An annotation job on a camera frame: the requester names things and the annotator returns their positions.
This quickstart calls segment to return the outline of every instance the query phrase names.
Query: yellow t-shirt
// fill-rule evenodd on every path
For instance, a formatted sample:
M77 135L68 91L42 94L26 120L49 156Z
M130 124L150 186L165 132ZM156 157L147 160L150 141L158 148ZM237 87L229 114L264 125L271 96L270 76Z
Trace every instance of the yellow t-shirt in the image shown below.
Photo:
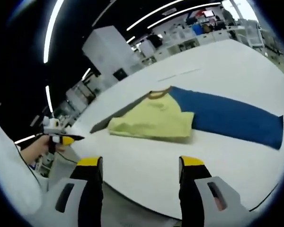
M190 136L193 117L194 113L181 112L167 92L152 92L124 116L113 118L107 128L113 135L173 140Z

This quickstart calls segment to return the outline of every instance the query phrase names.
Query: person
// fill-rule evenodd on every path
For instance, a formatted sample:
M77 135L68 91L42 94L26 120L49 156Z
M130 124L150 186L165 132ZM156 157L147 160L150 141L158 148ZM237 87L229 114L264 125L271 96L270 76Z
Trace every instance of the person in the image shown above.
M42 189L27 165L48 151L49 139L48 135L41 136L19 153L19 148L0 127L0 189L22 216L35 213L42 204Z
M228 26L234 26L235 25L235 20L232 17L232 14L229 11L227 11L223 6L220 6L220 9L221 9L222 15L223 15L223 17L224 17L224 19L226 21L226 24Z

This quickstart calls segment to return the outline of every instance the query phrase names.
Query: gray floor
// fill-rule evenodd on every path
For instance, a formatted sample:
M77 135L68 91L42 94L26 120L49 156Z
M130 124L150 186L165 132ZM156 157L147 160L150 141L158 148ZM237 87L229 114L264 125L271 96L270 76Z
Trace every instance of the gray floor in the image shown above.
M64 154L67 158L78 161L72 157L71 151ZM53 187L61 178L69 177L76 164L56 156L50 175L49 188ZM102 227L173 227L177 220L165 217L126 199L106 183L103 183Z

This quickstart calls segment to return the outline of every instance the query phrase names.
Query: cable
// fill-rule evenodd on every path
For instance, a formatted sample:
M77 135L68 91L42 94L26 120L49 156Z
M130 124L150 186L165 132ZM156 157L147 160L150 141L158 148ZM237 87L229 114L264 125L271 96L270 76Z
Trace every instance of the cable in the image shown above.
M275 190L275 188L278 186L278 183L276 184L276 186L271 190L271 192L253 209L249 210L250 212L252 212L253 210L255 210L256 208L258 208L269 196L270 194Z
M42 186L41 186L41 184L40 184L38 178L36 177L36 175L34 174L34 172L32 171L32 169L28 166L28 164L26 163L26 161L23 159L23 157L22 157L22 155L21 155L21 153L20 153L20 151L19 151L19 149L18 149L18 147L17 147L16 144L15 144L15 147L16 147L16 149L17 149L19 155L20 155L20 158L22 159L22 161L24 162L24 164L28 167L29 171L32 173L32 175L34 176L34 178L37 180L38 185L40 186L40 188L42 188Z
M72 161L72 160L70 160L70 159L68 159L68 158L64 157L64 156L63 156L60 152L56 151L56 153L58 153L58 154L59 154L62 158L64 158L65 160L67 160L67 161L70 161L70 162L72 162L72 163L77 164L77 162Z

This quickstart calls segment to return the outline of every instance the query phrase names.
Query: chair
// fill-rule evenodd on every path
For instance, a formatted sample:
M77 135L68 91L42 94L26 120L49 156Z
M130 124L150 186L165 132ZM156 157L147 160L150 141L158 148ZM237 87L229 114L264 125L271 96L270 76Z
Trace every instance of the chair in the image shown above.
M244 22L246 36L238 34L238 39L241 43L250 46L253 49L264 48L262 34L259 28L259 24L255 20L247 20Z

